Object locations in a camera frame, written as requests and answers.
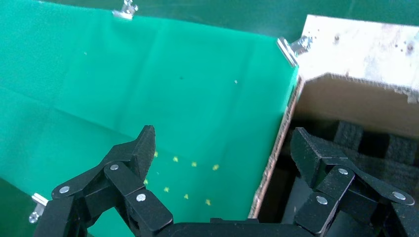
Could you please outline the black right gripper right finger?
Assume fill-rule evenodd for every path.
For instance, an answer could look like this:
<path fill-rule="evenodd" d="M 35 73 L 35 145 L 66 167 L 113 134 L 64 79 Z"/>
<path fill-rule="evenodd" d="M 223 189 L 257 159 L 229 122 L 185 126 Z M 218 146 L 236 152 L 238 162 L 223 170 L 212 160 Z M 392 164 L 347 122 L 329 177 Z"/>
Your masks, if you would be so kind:
<path fill-rule="evenodd" d="M 296 128 L 291 157 L 312 194 L 294 223 L 315 237 L 327 234 L 339 212 L 373 230 L 376 237 L 416 237 L 419 212 L 405 191 L 359 169 L 341 150 Z"/>

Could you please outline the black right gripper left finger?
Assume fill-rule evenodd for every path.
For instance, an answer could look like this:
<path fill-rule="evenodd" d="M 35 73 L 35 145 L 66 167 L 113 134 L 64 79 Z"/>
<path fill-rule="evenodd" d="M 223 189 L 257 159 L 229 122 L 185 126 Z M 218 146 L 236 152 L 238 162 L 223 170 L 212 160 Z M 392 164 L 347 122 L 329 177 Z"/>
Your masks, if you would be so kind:
<path fill-rule="evenodd" d="M 58 185 L 34 236 L 84 237 L 111 208 L 136 237 L 155 237 L 172 225 L 173 215 L 144 183 L 155 136 L 153 126 L 144 126 L 136 139 L 114 145 L 98 165 Z"/>

